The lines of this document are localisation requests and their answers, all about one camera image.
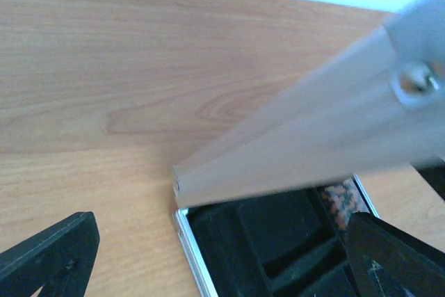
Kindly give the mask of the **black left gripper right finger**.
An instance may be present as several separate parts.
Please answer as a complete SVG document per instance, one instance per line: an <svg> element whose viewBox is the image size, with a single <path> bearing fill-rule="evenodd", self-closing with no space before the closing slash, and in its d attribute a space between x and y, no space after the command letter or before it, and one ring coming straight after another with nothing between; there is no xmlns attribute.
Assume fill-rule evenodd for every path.
<svg viewBox="0 0 445 297"><path fill-rule="evenodd" d="M346 252L361 296L444 295L444 253L372 214L350 217Z"/></svg>

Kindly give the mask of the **aluminium poker case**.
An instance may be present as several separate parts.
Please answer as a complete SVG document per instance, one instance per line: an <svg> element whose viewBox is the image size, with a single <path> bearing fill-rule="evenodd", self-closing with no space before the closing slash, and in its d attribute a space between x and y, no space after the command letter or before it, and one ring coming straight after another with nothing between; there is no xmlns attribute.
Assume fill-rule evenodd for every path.
<svg viewBox="0 0 445 297"><path fill-rule="evenodd" d="M444 154L444 0L417 0L174 167L177 233L216 290L188 209Z"/></svg>

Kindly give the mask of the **purple poker chip tube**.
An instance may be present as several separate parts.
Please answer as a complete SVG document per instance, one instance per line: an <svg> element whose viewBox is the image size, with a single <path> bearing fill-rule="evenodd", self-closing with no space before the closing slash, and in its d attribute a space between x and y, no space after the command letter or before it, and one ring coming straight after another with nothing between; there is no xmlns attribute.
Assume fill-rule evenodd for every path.
<svg viewBox="0 0 445 297"><path fill-rule="evenodd" d="M320 195L336 228L342 234L346 233L350 217L354 213L370 213L354 178L324 186L320 190Z"/></svg>

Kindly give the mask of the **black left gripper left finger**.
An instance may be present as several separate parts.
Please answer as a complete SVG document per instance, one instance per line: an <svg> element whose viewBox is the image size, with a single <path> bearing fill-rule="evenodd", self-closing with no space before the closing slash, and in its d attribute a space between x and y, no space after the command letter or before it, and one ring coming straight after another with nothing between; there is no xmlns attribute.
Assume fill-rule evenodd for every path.
<svg viewBox="0 0 445 297"><path fill-rule="evenodd" d="M1 295L84 296L99 242L91 211L25 239L1 253Z"/></svg>

